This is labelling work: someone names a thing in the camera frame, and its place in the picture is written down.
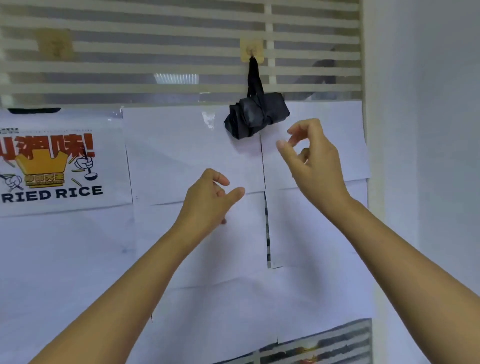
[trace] paper sheet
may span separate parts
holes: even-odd
[[[273,320],[283,343],[375,317],[374,280],[356,254],[316,270],[273,269]]]
[[[182,203],[136,206],[137,257],[175,222]],[[242,277],[267,267],[264,193],[245,195],[220,225],[183,261],[168,285],[196,287]]]
[[[27,363],[134,263],[133,206],[0,218],[0,363]]]
[[[165,293],[128,364],[211,364],[276,342],[271,270]]]
[[[350,195],[367,205],[367,182],[346,183]],[[316,267],[325,259],[355,250],[298,188],[267,190],[272,267]]]
[[[264,156],[265,185],[267,189],[297,187],[292,175],[276,148],[279,139],[288,140],[287,130],[299,120],[318,118],[325,135],[337,147],[345,181],[370,177],[369,156],[363,132],[362,102],[288,102],[290,116],[261,131]],[[299,153],[309,146],[300,142]]]
[[[131,204],[121,121],[49,117],[0,121],[0,216]]]
[[[183,201],[206,168],[247,193],[264,190],[260,137],[233,139],[228,106],[125,109],[127,152],[135,203]]]

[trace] black pouch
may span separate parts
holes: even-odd
[[[281,93],[264,93],[257,60],[250,57],[248,94],[235,105],[230,105],[230,114],[225,119],[226,129],[235,139],[248,138],[289,115]]]

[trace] yellow crown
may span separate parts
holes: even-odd
[[[30,160],[23,154],[17,155],[15,160],[22,172],[27,174],[63,173],[67,165],[68,155],[59,152],[52,158],[48,149],[32,150],[33,158]]]

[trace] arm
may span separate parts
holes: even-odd
[[[317,119],[288,133],[277,147],[300,190],[351,242],[431,363],[480,363],[480,298],[349,196]],[[297,155],[306,138],[310,148]]]
[[[229,194],[206,170],[187,192],[173,227],[118,281],[48,344],[31,364],[122,364],[184,258],[220,223],[245,190]]]

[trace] cartoon glove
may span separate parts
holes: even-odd
[[[92,157],[81,157],[77,158],[75,161],[75,166],[80,169],[87,169],[93,167]]]
[[[5,183],[10,188],[16,188],[22,183],[22,178],[20,176],[11,176],[5,180]]]

